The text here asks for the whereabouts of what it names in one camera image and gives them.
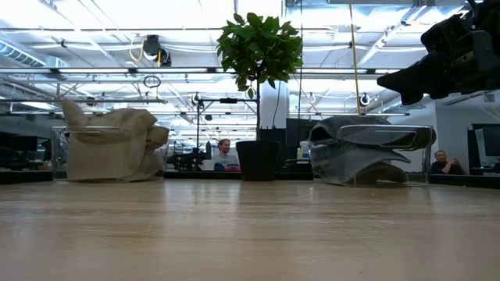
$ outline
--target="potted plant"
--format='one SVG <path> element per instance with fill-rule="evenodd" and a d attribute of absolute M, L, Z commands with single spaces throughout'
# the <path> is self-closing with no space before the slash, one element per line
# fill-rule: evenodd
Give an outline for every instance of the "potted plant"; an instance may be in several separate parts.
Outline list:
<path fill-rule="evenodd" d="M 290 74 L 302 66 L 302 39 L 290 22 L 280 25 L 278 17 L 250 12 L 246 20 L 234 14 L 236 23 L 227 21 L 217 40 L 224 72 L 233 69 L 239 91 L 245 91 L 257 104 L 257 141 L 236 144 L 243 180 L 273 180 L 280 145 L 260 140 L 260 84 L 288 82 Z"/>

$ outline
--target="white column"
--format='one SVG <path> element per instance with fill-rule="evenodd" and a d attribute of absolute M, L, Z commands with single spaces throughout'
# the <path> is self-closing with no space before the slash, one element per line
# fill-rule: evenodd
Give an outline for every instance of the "white column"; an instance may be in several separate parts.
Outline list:
<path fill-rule="evenodd" d="M 288 89 L 288 84 L 276 81 L 276 89 L 273 89 L 266 81 L 262 84 L 261 89 L 260 127 L 262 129 L 273 129 L 274 112 L 277 110 L 274 126 L 277 129 L 286 128 L 290 108 L 290 90 Z"/>

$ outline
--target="hair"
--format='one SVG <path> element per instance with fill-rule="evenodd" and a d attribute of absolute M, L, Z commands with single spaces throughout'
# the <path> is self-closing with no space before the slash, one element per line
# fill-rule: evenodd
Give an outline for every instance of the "hair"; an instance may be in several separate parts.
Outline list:
<path fill-rule="evenodd" d="M 434 153 L 434 157 L 438 156 L 438 152 L 443 152 L 445 155 L 446 155 L 446 152 L 445 151 L 442 151 L 442 150 L 438 150 Z"/>
<path fill-rule="evenodd" d="M 229 139 L 222 139 L 222 140 L 219 140 L 219 143 L 217 144 L 217 147 L 220 149 L 220 146 L 224 144 L 224 141 L 228 141 L 229 143 L 231 143 L 231 141 Z"/>

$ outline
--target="green leaves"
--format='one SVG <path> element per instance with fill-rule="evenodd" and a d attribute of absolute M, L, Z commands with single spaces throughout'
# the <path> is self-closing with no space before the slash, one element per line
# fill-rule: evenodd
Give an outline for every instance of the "green leaves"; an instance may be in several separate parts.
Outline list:
<path fill-rule="evenodd" d="M 245 24 L 245 20 L 243 20 L 243 17 L 238 15 L 237 13 L 234 14 L 234 20 L 236 20 L 236 22 L 239 24 Z"/>
<path fill-rule="evenodd" d="M 247 95 L 250 99 L 253 99 L 253 89 L 252 88 L 249 88 L 248 89 L 248 92 L 247 92 Z"/>
<path fill-rule="evenodd" d="M 234 15 L 236 23 L 227 21 L 217 42 L 217 55 L 222 56 L 224 72 L 233 69 L 239 91 L 250 98 L 259 95 L 250 87 L 252 82 L 288 82 L 290 74 L 302 65 L 302 39 L 298 31 L 286 22 L 280 26 L 277 17 L 263 18 L 248 13 L 246 20 Z"/>
<path fill-rule="evenodd" d="M 259 28 L 263 24 L 262 20 L 253 12 L 247 14 L 247 21 L 254 28 Z"/>

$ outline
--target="white ceiling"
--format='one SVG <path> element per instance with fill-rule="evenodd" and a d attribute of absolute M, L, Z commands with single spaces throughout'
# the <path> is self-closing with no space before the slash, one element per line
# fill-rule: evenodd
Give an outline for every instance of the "white ceiling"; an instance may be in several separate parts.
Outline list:
<path fill-rule="evenodd" d="M 134 62 L 128 48 L 131 44 L 139 45 L 145 35 L 158 34 L 162 45 L 171 54 L 174 67 L 220 66 L 220 58 L 215 53 L 220 27 L 226 20 L 232 20 L 234 12 L 255 12 L 262 16 L 279 16 L 282 22 L 290 20 L 297 28 L 302 23 L 305 67 L 353 67 L 353 51 L 349 47 L 352 35 L 348 5 L 304 0 L 301 12 L 300 5 L 284 5 L 286 2 L 291 1 L 58 0 L 53 2 L 58 11 L 54 12 L 37 0 L 3 1 L 0 9 L 0 40 L 7 40 L 37 58 L 60 58 L 71 67 L 132 67 L 132 62 L 140 67 L 150 67 L 154 65 L 147 59 Z M 358 61 L 363 62 L 359 67 L 378 69 L 404 68 L 422 58 L 426 51 L 420 43 L 421 34 L 434 23 L 466 8 L 465 0 L 436 1 L 438 5 L 447 5 L 432 7 L 412 7 L 413 0 L 355 0 L 354 3 L 356 54 Z M 413 16 L 409 16 L 410 11 L 414 12 Z M 401 25 L 402 20 L 407 20 L 408 25 Z M 385 42 L 380 43 L 383 38 L 386 38 Z M 61 41 L 68 48 L 61 47 Z M 139 55 L 138 49 L 135 48 L 133 52 Z M 0 66 L 26 67 L 3 56 L 0 56 Z M 209 74 L 200 75 L 191 74 L 189 79 L 214 78 Z M 62 84 L 62 89 L 67 90 L 73 85 Z M 68 96 L 85 97 L 92 94 L 100 97 L 102 92 L 112 91 L 109 96 L 114 98 L 137 97 L 136 90 L 130 84 L 124 85 L 85 84 L 80 85 L 77 91 L 71 91 Z M 180 81 L 170 85 L 162 85 L 159 96 L 167 99 L 168 106 L 173 106 L 174 110 L 176 106 L 190 101 L 195 92 L 207 98 L 244 97 L 237 92 L 232 79 L 187 84 L 180 77 Z M 350 111 L 355 107 L 355 100 L 349 99 L 355 93 L 352 77 L 343 80 L 304 79 L 302 85 L 305 92 L 313 92 L 313 104 L 320 110 Z M 54 84 L 35 86 L 55 92 Z M 296 81 L 292 80 L 289 87 L 292 94 L 298 93 Z M 174 91 L 184 101 L 175 98 Z M 380 98 L 385 98 L 385 95 L 390 99 L 395 98 L 394 93 L 377 86 L 375 80 L 360 80 L 359 91 L 372 96 L 379 94 Z M 222 110 L 226 105 L 218 106 Z M 302 107 L 310 110 L 311 105 L 302 99 Z M 255 123 L 255 120 L 252 121 L 252 112 L 245 105 L 233 105 L 232 109 L 246 109 L 249 115 L 244 119 L 228 119 L 224 116 L 214 122 L 229 120 L 230 123 Z M 171 126 L 189 125 L 188 121 L 180 117 L 160 118 L 168 119 Z"/>

